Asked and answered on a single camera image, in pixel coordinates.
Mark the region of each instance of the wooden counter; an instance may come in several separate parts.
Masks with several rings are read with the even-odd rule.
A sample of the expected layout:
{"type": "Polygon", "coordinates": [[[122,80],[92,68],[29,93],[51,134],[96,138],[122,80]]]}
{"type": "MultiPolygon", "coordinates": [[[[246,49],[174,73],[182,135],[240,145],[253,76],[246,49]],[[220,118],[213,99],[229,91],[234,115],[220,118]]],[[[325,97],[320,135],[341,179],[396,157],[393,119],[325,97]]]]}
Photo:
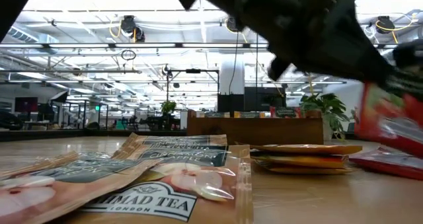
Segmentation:
{"type": "MultiPolygon", "coordinates": [[[[0,143],[0,169],[69,151],[113,153],[125,137],[0,143]]],[[[351,141],[365,150],[377,144],[351,141]]],[[[253,166],[255,223],[420,224],[423,182],[358,171],[340,176],[280,175],[253,166]]]]}

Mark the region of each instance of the ceiling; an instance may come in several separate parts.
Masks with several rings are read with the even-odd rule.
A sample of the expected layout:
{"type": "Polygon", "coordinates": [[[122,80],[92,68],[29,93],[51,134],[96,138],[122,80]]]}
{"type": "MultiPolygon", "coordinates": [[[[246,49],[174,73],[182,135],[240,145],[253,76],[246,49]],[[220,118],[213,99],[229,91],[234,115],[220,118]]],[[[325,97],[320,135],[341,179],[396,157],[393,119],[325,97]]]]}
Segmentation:
{"type": "MultiPolygon", "coordinates": [[[[390,16],[397,28],[397,40],[407,42],[415,39],[419,28],[422,27],[423,0],[357,0],[357,19],[363,30],[374,43],[395,43],[392,34],[379,34],[371,28],[378,16],[390,16]]],[[[197,0],[192,11],[186,12],[178,0],[30,0],[19,15],[14,27],[33,36],[42,38],[49,35],[60,43],[128,43],[130,38],[119,32],[120,20],[125,15],[133,15],[139,27],[145,33],[145,42],[196,42],[196,43],[235,43],[237,34],[230,32],[225,26],[226,13],[207,2],[197,0]]],[[[239,42],[266,43],[253,31],[246,29],[239,42]]],[[[7,36],[3,43],[22,43],[22,41],[7,36]]],[[[138,102],[159,106],[166,99],[166,84],[147,83],[148,81],[163,81],[162,74],[165,65],[171,69],[219,69],[223,58],[228,55],[235,57],[233,49],[199,49],[199,48],[159,48],[159,49],[133,49],[137,57],[125,61],[118,49],[59,49],[54,54],[41,53],[37,50],[7,50],[7,55],[0,59],[9,60],[1,64],[4,69],[90,69],[90,70],[136,70],[139,73],[89,73],[75,76],[71,73],[49,73],[45,76],[52,80],[111,80],[111,81],[144,81],[145,83],[125,83],[124,87],[108,87],[104,83],[90,85],[56,83],[67,88],[89,89],[102,95],[133,95],[138,97],[138,102]],[[25,57],[27,63],[14,62],[20,57],[25,57]]],[[[252,50],[237,50],[246,64],[245,81],[256,80],[256,61],[259,62],[258,80],[267,81],[265,67],[273,60],[274,56],[268,52],[260,51],[256,54],[252,50]]],[[[186,74],[181,73],[175,81],[207,81],[207,83],[180,83],[179,88],[171,86],[172,99],[183,103],[189,108],[214,108],[217,101],[216,73],[186,74]]],[[[281,78],[283,81],[307,81],[302,73],[296,73],[295,67],[290,69],[281,78]]],[[[313,75],[313,81],[338,81],[333,77],[313,75]]],[[[262,86],[273,87],[272,83],[262,86]]],[[[316,90],[324,85],[315,85],[316,90]]],[[[309,88],[302,85],[290,85],[291,92],[308,93],[309,88]]],[[[136,102],[136,99],[119,98],[126,102],[136,102]]]]}

